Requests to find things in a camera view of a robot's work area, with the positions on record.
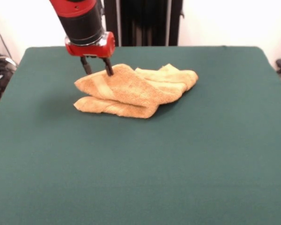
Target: orange towel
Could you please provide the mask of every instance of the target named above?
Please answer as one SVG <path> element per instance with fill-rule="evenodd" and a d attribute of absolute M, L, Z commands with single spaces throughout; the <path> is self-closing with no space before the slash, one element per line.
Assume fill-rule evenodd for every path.
<path fill-rule="evenodd" d="M 178 100 L 198 80 L 195 72 L 180 71 L 171 64 L 158 71 L 140 68 L 134 71 L 128 65 L 118 64 L 113 71 L 113 76 L 104 70 L 75 82 L 80 91 L 91 95 L 74 104 L 77 110 L 149 118 L 159 105 Z"/>

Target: folded towel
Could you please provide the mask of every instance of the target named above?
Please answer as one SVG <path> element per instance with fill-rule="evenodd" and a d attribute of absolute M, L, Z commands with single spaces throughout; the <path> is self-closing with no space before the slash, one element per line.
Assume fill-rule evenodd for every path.
<path fill-rule="evenodd" d="M 140 68 L 134 71 L 128 65 L 118 64 L 113 71 L 113 76 L 104 70 L 75 82 L 80 91 L 91 95 L 74 104 L 77 110 L 149 118 L 159 105 L 178 100 L 198 80 L 195 72 L 180 71 L 171 64 L 158 71 Z"/>

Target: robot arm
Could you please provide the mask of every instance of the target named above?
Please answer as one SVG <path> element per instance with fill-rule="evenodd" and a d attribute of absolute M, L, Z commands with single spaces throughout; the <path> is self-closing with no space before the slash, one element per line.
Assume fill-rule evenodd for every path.
<path fill-rule="evenodd" d="M 86 57 L 105 62 L 108 75 L 113 75 L 110 57 L 115 50 L 112 32 L 105 32 L 97 0 L 50 0 L 63 26 L 69 54 L 79 56 L 87 74 L 91 69 Z"/>

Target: green table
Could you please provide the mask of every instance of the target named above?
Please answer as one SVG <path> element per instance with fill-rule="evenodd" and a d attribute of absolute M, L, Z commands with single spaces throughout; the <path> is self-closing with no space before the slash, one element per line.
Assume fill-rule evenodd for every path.
<path fill-rule="evenodd" d="M 281 225 L 281 81 L 260 49 L 123 47 L 112 63 L 200 79 L 148 120 L 82 113 L 79 59 L 28 49 L 0 102 L 0 225 Z"/>

